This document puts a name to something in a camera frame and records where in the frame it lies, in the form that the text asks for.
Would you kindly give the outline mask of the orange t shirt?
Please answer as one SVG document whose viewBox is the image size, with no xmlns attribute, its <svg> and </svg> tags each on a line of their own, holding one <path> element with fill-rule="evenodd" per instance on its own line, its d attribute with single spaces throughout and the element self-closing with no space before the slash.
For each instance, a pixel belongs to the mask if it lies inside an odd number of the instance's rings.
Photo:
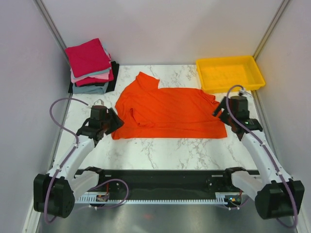
<svg viewBox="0 0 311 233">
<path fill-rule="evenodd" d="M 213 112 L 214 95 L 196 88 L 160 88 L 159 80 L 140 72 L 121 93 L 115 108 L 124 125 L 112 139 L 226 138 L 225 125 Z"/>
</svg>

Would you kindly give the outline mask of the yellow plastic tray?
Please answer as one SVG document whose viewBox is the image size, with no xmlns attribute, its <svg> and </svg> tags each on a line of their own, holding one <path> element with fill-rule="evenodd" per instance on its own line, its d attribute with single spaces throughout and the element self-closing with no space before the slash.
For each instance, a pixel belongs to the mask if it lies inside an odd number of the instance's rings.
<svg viewBox="0 0 311 233">
<path fill-rule="evenodd" d="M 198 76 L 203 91 L 209 94 L 225 93 L 234 85 L 254 91 L 266 82 L 253 56 L 233 56 L 198 59 Z"/>
</svg>

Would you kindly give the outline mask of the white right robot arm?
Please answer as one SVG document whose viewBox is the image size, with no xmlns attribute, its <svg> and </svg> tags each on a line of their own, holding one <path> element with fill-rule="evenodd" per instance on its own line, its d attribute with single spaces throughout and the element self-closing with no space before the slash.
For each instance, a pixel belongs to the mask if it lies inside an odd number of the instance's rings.
<svg viewBox="0 0 311 233">
<path fill-rule="evenodd" d="M 259 121 L 250 118 L 245 96 L 224 97 L 213 113 L 230 126 L 251 155 L 260 175 L 253 178 L 246 169 L 232 167 L 225 170 L 223 187 L 228 191 L 242 190 L 255 203 L 262 219 L 298 216 L 304 185 L 285 171 L 266 141 Z"/>
</svg>

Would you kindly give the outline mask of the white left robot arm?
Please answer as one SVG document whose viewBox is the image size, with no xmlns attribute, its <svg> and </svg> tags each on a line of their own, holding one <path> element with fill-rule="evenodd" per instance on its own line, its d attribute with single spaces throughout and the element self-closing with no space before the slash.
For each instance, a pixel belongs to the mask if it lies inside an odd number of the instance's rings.
<svg viewBox="0 0 311 233">
<path fill-rule="evenodd" d="M 122 127 L 124 122 L 113 108 L 102 105 L 91 107 L 90 117 L 74 134 L 75 141 L 58 164 L 47 174 L 34 179 L 34 210 L 48 215 L 67 218 L 75 201 L 94 188 L 105 189 L 107 180 L 100 175 L 101 169 L 78 169 L 84 159 L 95 149 L 101 139 Z"/>
</svg>

